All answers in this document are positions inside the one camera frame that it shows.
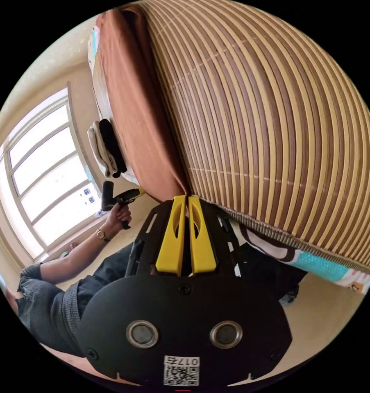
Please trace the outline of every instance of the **brown bed sheet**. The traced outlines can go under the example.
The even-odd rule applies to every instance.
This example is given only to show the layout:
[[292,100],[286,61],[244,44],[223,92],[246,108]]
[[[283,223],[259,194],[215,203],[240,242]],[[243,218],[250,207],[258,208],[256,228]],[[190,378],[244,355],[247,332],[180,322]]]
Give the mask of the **brown bed sheet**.
[[189,186],[163,108],[141,8],[127,5],[99,15],[93,76],[102,117],[113,123],[126,161],[157,201],[188,194]]

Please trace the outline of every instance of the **wristwatch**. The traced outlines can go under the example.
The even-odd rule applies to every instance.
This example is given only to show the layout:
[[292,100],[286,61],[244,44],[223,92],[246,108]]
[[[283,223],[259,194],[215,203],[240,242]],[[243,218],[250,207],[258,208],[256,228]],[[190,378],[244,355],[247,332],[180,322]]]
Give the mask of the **wristwatch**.
[[104,240],[105,242],[109,242],[110,241],[110,239],[106,238],[106,234],[101,229],[98,229],[96,231],[96,235],[97,235],[98,239]]

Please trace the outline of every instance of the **window sill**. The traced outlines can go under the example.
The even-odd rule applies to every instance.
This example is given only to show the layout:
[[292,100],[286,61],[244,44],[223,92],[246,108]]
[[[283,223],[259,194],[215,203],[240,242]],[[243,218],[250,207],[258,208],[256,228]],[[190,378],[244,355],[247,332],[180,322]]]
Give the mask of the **window sill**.
[[68,237],[64,242],[59,244],[53,250],[51,250],[47,254],[43,255],[38,260],[36,260],[36,262],[48,262],[50,260],[54,260],[54,259],[59,258],[62,255],[62,253],[64,253],[65,251],[68,251],[68,249],[72,243],[76,243],[76,244],[82,243],[93,232],[95,232],[99,228],[99,226],[102,225],[102,223],[105,220],[106,220],[106,215],[96,218],[91,223],[86,225],[84,228],[77,231],[72,236]]

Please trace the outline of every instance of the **sticker on window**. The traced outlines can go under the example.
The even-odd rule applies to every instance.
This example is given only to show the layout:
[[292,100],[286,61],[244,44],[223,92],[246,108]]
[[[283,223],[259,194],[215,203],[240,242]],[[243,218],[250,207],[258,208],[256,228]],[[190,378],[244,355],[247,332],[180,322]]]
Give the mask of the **sticker on window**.
[[198,386],[200,380],[199,357],[164,357],[164,382],[166,386]]

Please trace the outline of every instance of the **ceiling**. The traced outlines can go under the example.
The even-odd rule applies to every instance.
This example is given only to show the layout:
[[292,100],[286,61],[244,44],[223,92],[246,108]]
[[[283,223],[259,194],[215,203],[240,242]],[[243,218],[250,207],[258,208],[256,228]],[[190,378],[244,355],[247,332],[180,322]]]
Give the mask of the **ceiling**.
[[0,128],[6,116],[31,92],[69,67],[87,61],[87,42],[97,16],[86,20],[49,46],[25,71],[0,112]]

